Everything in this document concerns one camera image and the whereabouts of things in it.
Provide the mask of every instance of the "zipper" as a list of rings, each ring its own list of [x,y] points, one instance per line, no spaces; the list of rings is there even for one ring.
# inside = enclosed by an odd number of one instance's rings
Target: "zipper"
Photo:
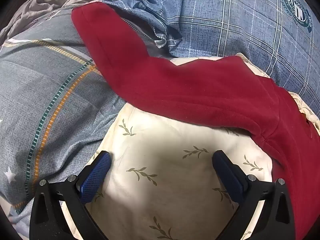
[[[150,38],[149,36],[145,35],[142,31],[138,30],[136,27],[134,27],[130,22],[128,22],[126,19],[121,18],[125,23],[127,23],[132,29],[134,29],[137,33],[142,34],[144,37],[146,37],[147,39],[142,39],[143,42],[147,42],[147,41],[153,41],[152,38]]]

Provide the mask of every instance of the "blue blanket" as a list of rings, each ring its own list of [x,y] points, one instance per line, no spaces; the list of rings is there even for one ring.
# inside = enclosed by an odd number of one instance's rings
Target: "blue blanket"
[[[320,24],[304,0],[104,0],[149,23],[176,57],[242,52],[320,115]]]

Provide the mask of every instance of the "green stripe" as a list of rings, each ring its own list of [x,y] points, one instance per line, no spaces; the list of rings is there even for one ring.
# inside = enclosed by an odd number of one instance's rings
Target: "green stripe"
[[[54,95],[53,99],[51,100],[50,104],[47,106],[47,109],[45,110],[40,122],[39,122],[39,125],[38,125],[38,128],[36,130],[36,134],[34,136],[34,139],[32,141],[32,145],[31,145],[31,148],[30,148],[30,151],[29,151],[29,154],[28,154],[28,158],[27,158],[27,172],[26,172],[26,180],[24,182],[24,187],[25,187],[25,192],[26,192],[26,197],[27,197],[27,201],[29,201],[31,199],[31,196],[30,196],[30,192],[29,192],[29,189],[28,189],[28,183],[30,181],[30,169],[31,169],[31,158],[33,156],[33,153],[35,151],[35,148],[36,148],[36,145],[38,143],[38,139],[40,137],[40,134],[41,134],[41,130],[42,130],[42,127],[44,125],[44,122],[49,114],[49,111],[52,109],[54,103],[57,101],[57,99],[59,98],[59,96],[61,95],[61,93],[63,92],[63,90],[65,89],[65,87],[70,83],[70,81],[72,80],[72,78],[79,72],[83,71],[93,60],[90,59],[89,61],[87,61],[80,69],[74,71],[73,73],[71,73],[68,78],[64,81],[64,83],[62,84],[62,86],[59,88],[58,92]]]

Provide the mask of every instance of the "cream floral sheet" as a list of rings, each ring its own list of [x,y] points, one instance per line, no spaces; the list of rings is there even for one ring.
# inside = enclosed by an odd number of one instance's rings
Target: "cream floral sheet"
[[[244,61],[255,74],[268,77]],[[299,105],[301,99],[295,100]],[[301,103],[299,108],[319,126],[308,107]],[[248,132],[183,123],[127,103],[88,163],[102,150],[112,155],[112,166],[87,209],[109,240],[215,239],[237,208],[212,167],[212,154],[221,149],[247,175],[272,181],[272,161]],[[242,239],[250,237],[262,207],[260,201]],[[72,233],[82,239],[65,203],[62,208]]]

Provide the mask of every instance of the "star print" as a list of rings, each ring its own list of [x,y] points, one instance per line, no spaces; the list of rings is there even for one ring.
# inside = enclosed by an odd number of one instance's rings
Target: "star print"
[[[8,172],[5,172],[4,174],[7,176],[8,181],[9,181],[9,184],[10,184],[12,181],[16,181],[15,178],[14,178],[14,176],[16,176],[16,174],[11,172],[9,166],[8,166]]]

